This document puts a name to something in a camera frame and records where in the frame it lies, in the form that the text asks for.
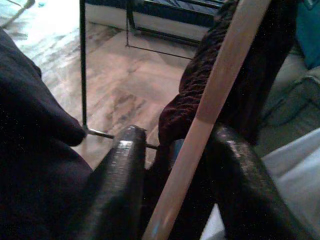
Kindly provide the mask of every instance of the wooden floor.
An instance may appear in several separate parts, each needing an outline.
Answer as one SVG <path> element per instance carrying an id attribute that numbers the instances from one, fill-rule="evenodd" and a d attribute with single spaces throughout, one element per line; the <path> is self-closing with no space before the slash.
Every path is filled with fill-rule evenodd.
<path id="1" fill-rule="evenodd" d="M 43 81 L 62 107 L 82 121 L 79 1 L 47 0 L 26 10 L 5 31 L 42 70 Z M 0 2 L 0 24 L 15 11 Z M 87 23 L 87 109 L 90 128 L 117 134 L 127 125 L 147 130 L 158 144 L 158 118 L 178 92 L 188 60 L 127 48 L 126 33 Z M 129 35 L 135 46 L 192 57 L 195 49 L 156 38 Z M 89 135 L 74 149 L 95 168 L 111 140 Z M 146 165 L 155 151 L 147 150 Z"/>

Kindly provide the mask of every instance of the black metal frame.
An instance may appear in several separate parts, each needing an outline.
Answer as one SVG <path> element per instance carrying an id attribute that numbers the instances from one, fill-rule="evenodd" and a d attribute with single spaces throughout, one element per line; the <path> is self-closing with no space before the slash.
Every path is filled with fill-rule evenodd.
<path id="1" fill-rule="evenodd" d="M 218 9 L 221 7 L 221 5 L 224 3 L 223 0 L 210 0 L 211 3 L 203 2 L 201 0 L 179 0 L 180 2 L 185 2 L 185 3 L 191 3 L 199 6 L 204 6 L 204 7 L 209 7 L 209 8 L 215 8 Z M 82 125 L 83 128 L 86 130 L 87 134 L 90 135 L 96 135 L 108 139 L 113 139 L 115 136 L 108 134 L 106 132 L 98 131 L 95 129 L 91 129 L 88 127 L 88 116 L 87 116 L 87 73 L 86 73 L 86 8 L 85 8 L 85 0 L 79 0 L 80 2 L 80 54 L 81 54 L 81 93 L 82 93 Z M 176 9 L 179 11 L 185 11 L 183 9 L 170 6 L 170 5 L 165 5 L 162 3 L 154 3 L 157 5 L 161 5 L 162 7 L 166 8 L 172 8 Z M 194 11 L 194 10 L 187 10 L 188 12 L 195 12 L 197 14 L 201 15 L 208 15 L 202 12 Z M 144 27 L 136 27 L 135 25 L 135 20 L 134 20 L 134 3 L 133 0 L 127 0 L 127 7 L 126 7 L 126 46 L 130 48 L 136 48 L 136 49 L 142 49 L 146 51 L 151 51 L 151 52 L 156 52 L 159 54 L 165 54 L 173 57 L 179 57 L 179 58 L 184 58 L 184 59 L 191 59 L 189 57 L 185 56 L 179 56 L 167 52 L 162 52 L 162 51 L 156 51 L 152 49 L 147 49 L 147 48 L 142 48 L 138 46 L 133 46 L 129 44 L 129 26 L 132 30 L 134 31 L 140 31 L 142 34 L 146 35 L 151 35 L 154 37 L 158 37 L 161 39 L 165 40 L 170 40 L 174 42 L 178 42 L 181 44 L 186 44 L 186 45 L 191 45 L 191 46 L 197 46 L 199 44 L 199 41 L 181 37 L 181 36 L 176 36 L 172 34 L 168 34 L 165 32 L 159 32 L 151 29 L 147 29 Z M 147 148 L 150 149 L 157 149 L 158 147 L 152 144 L 146 144 Z"/>

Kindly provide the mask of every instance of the wooden stick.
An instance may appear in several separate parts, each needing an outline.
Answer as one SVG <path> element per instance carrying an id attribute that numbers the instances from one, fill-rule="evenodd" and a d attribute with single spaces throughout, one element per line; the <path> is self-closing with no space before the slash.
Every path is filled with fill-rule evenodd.
<path id="1" fill-rule="evenodd" d="M 208 78 L 196 117 L 142 240 L 167 240 L 214 123 L 248 54 L 271 0 L 240 0 Z"/>

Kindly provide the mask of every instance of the mattress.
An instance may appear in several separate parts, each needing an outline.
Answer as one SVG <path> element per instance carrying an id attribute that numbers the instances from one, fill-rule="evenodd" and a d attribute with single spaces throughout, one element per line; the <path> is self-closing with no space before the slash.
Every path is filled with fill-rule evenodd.
<path id="1" fill-rule="evenodd" d="M 85 2 L 88 21 L 126 28 L 127 1 Z M 133 0 L 133 17 L 138 27 L 200 41 L 214 24 L 214 15 L 223 2 L 224 0 Z"/>

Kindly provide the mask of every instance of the white fabric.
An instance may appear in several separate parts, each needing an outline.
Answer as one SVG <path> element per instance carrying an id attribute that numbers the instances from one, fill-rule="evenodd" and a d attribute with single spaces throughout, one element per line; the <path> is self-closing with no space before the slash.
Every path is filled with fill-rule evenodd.
<path id="1" fill-rule="evenodd" d="M 262 160 L 292 213 L 320 236 L 320 128 Z M 215 206 L 200 240 L 224 240 L 222 226 Z"/>

